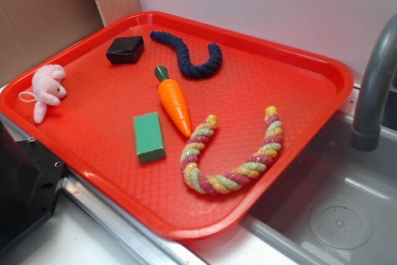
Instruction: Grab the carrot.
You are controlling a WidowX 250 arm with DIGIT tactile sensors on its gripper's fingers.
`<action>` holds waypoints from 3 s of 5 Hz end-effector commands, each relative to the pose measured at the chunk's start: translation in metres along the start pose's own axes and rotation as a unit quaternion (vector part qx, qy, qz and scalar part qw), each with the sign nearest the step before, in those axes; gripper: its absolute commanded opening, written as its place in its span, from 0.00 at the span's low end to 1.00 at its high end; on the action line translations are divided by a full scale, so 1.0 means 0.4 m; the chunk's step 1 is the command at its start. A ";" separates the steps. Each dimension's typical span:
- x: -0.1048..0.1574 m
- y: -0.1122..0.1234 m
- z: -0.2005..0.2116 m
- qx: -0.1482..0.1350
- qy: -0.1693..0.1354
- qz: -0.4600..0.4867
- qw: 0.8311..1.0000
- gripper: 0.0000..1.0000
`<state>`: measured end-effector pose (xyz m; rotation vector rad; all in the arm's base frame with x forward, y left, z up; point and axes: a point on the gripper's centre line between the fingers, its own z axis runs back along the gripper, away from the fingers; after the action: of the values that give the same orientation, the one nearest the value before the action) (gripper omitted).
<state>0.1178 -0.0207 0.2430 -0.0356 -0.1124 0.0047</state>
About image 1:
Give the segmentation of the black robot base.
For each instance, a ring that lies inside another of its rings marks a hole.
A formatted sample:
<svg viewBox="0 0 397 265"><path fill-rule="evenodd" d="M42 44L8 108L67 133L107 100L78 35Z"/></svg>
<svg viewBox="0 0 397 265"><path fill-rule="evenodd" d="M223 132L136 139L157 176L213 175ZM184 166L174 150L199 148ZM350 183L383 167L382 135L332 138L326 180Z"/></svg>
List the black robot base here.
<svg viewBox="0 0 397 265"><path fill-rule="evenodd" d="M1 253L53 216L65 172L44 144L16 141L1 124Z"/></svg>

